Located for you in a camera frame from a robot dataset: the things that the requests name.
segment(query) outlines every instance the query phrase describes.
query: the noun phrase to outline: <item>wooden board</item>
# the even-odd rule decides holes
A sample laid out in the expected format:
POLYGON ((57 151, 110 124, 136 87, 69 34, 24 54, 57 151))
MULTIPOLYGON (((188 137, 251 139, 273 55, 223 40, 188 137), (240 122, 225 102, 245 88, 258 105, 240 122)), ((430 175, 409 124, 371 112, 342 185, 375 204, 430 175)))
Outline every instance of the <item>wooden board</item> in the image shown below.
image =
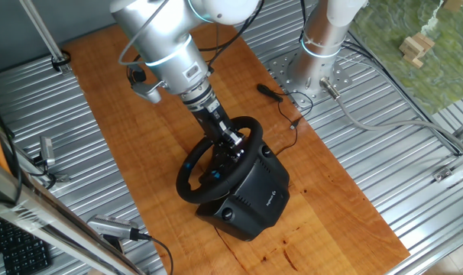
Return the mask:
MULTIPOLYGON (((232 27, 220 27, 221 41, 234 34, 232 27)), ((198 46, 215 45, 212 25, 193 36, 198 46)), ((145 225, 173 253, 175 274, 381 274, 409 255, 304 121, 297 145, 279 156, 290 173, 291 197, 274 227, 243 242, 199 220, 196 205, 177 195, 175 180, 202 129, 179 97, 162 90, 162 102, 152 105, 131 91, 125 67, 117 62, 127 42, 113 26, 64 48, 72 54, 75 74, 145 225)), ((132 51, 125 59, 135 55, 132 51)), ((214 68, 211 84, 231 118, 256 118, 274 151, 294 140, 277 104, 255 89, 263 83, 279 92, 279 86, 242 39, 214 68)), ((290 102, 282 109, 299 117, 290 102)), ((157 249, 169 271, 168 256, 157 249)))

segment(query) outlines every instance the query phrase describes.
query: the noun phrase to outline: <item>gray cable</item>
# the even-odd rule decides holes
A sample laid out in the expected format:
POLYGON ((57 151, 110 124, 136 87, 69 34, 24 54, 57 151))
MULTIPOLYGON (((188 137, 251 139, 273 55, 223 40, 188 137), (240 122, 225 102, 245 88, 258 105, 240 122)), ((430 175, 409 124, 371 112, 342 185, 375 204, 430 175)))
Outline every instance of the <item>gray cable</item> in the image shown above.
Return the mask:
POLYGON ((338 98, 336 102, 340 106, 340 109, 345 113, 345 115, 352 121, 352 123, 354 123, 354 125, 359 128, 363 128, 369 131, 379 131, 379 130, 387 130, 387 129, 395 128, 398 126, 404 126, 404 125, 418 125, 422 127, 428 127, 428 128, 435 129, 439 131, 440 133, 444 134, 445 137, 449 141, 451 141, 453 144, 456 144, 459 147, 459 149, 463 151, 463 143, 459 139, 457 139, 453 134, 446 131, 444 128, 438 125, 435 125, 433 123, 430 123, 427 121, 409 120, 409 121, 397 121, 397 122, 388 123, 385 125, 376 125, 376 126, 365 125, 365 124, 360 123, 354 117, 352 117, 351 113, 347 110, 341 98, 338 98))
POLYGON ((162 4, 160 4, 160 6, 158 7, 158 9, 152 14, 152 16, 150 16, 150 18, 148 18, 148 20, 145 22, 145 24, 143 24, 143 26, 140 27, 140 29, 137 31, 137 33, 130 39, 130 42, 128 42, 128 45, 126 45, 126 47, 123 49, 123 51, 121 52, 121 54, 119 55, 119 59, 118 59, 118 63, 120 63, 121 65, 125 65, 125 66, 130 66, 130 65, 136 65, 136 64, 142 64, 142 63, 145 63, 144 61, 137 61, 137 62, 123 62, 123 57, 125 56, 126 52, 128 51, 128 49, 131 47, 131 45, 133 45, 133 43, 138 39, 138 37, 141 35, 141 33, 143 32, 143 30, 150 24, 150 22, 152 22, 152 20, 158 15, 158 13, 160 12, 160 10, 162 10, 162 8, 165 7, 165 5, 168 3, 169 0, 164 0, 164 2, 162 4))

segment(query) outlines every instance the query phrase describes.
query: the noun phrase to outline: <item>slotted aluminum platform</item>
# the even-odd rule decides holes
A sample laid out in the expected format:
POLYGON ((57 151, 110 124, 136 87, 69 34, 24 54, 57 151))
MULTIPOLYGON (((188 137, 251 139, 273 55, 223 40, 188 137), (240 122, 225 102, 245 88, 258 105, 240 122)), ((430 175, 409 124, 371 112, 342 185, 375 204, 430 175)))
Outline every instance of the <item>slotted aluminum platform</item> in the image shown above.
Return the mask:
MULTIPOLYGON (((314 3, 306 1, 309 11, 314 3)), ((273 0, 243 37, 269 67, 270 60, 299 48, 302 27, 299 1, 273 0)), ((339 55, 365 61, 347 49, 339 55)), ((344 60, 338 65, 352 79, 352 86, 341 91, 344 103, 361 122, 420 118, 421 108, 378 71, 344 60)), ((309 124, 412 255, 426 253, 458 232, 463 226, 463 180, 451 186, 434 180, 432 175, 456 157, 432 131, 415 126, 365 131, 354 127, 329 97, 313 101, 309 124)))
MULTIPOLYGON (((39 154, 39 136, 53 138, 57 163, 51 173, 66 173, 70 184, 52 193, 83 220, 94 214, 137 222, 145 232, 133 199, 84 98, 76 77, 53 69, 46 57, 0 73, 0 112, 15 133, 15 143, 31 157, 39 154)), ((155 246, 126 241, 127 257, 151 274, 167 274, 155 246)), ((39 274, 84 274, 83 262, 51 247, 53 266, 39 274)), ((0 274, 4 274, 0 254, 0 274)))

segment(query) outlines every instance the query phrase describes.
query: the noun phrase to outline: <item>cylindrical post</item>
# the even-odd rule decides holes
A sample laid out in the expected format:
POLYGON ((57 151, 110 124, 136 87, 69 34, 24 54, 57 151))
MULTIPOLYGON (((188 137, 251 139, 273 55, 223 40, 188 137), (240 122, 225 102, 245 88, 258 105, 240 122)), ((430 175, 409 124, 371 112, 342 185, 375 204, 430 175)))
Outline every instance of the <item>cylindrical post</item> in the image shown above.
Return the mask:
POLYGON ((330 78, 348 27, 333 25, 327 15, 329 0, 320 0, 306 22, 300 51, 288 68, 288 77, 306 91, 320 89, 320 79, 330 78))
POLYGON ((19 2, 22 4, 24 10, 30 17, 31 22, 33 22, 33 25, 36 27, 41 38, 47 45, 48 50, 51 52, 51 55, 55 57, 55 61, 56 62, 64 61, 65 57, 63 56, 62 51, 57 46, 57 43, 55 42, 50 32, 48 31, 47 26, 45 25, 45 23, 43 22, 43 19, 41 19, 41 16, 38 13, 38 10, 34 7, 33 1, 32 0, 19 0, 19 2))

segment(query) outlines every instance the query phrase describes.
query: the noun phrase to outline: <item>blue accent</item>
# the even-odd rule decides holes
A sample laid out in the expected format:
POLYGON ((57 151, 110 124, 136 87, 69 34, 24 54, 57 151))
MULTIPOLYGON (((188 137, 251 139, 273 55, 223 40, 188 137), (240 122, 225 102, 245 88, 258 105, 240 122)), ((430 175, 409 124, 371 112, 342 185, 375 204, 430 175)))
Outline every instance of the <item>blue accent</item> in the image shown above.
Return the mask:
POLYGON ((308 50, 306 48, 306 45, 305 45, 305 41, 302 39, 301 40, 301 46, 303 46, 303 49, 310 55, 310 56, 313 56, 313 57, 318 57, 318 58, 329 58, 329 57, 334 57, 337 55, 337 53, 340 52, 340 49, 337 50, 336 53, 334 54, 329 54, 329 55, 321 55, 321 54, 317 54, 317 53, 313 53, 311 50, 308 50))
POLYGON ((191 36, 191 34, 188 36, 186 42, 184 42, 184 44, 182 44, 180 46, 180 48, 176 51, 174 51, 173 53, 169 54, 168 56, 160 59, 160 60, 157 60, 157 61, 154 61, 154 62, 149 62, 149 63, 145 63, 147 64, 147 66, 149 67, 152 67, 152 66, 157 66, 157 65, 161 65, 162 63, 165 63, 167 62, 168 60, 171 60, 173 59, 176 55, 178 55, 182 50, 185 50, 186 47, 191 43, 191 41, 193 40, 193 37, 191 36))
POLYGON ((193 10, 194 14, 201 20, 203 20, 204 22, 208 22, 208 23, 213 23, 211 22, 210 20, 206 20, 205 18, 203 18, 201 15, 198 14, 198 12, 196 11, 196 9, 194 9, 193 7, 193 3, 191 3, 191 0, 188 0, 189 2, 189 7, 191 7, 191 9, 193 10))

